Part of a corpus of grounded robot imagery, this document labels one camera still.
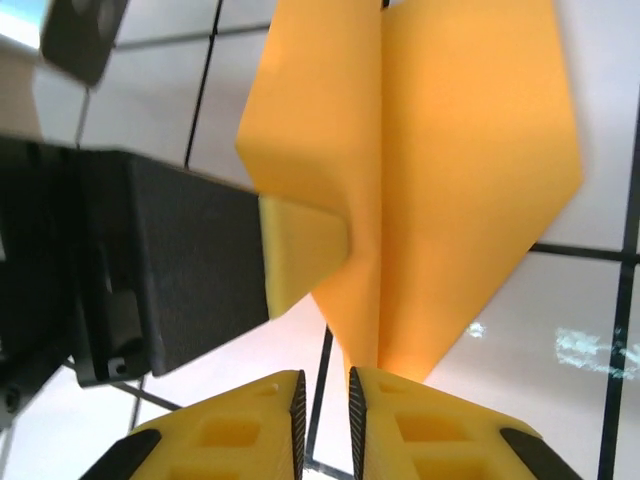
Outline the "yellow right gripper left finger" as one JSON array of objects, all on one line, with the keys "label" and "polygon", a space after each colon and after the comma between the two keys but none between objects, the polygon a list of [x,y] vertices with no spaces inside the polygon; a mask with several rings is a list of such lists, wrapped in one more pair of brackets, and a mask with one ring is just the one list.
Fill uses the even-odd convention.
[{"label": "yellow right gripper left finger", "polygon": [[140,425],[90,479],[300,479],[306,378],[285,370]]}]

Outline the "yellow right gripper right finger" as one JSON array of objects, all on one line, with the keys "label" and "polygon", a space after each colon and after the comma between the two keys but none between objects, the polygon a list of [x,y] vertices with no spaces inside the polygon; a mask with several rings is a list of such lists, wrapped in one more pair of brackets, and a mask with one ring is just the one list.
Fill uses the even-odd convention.
[{"label": "yellow right gripper right finger", "polygon": [[572,479],[528,424],[387,371],[353,367],[349,418],[357,479]]}]

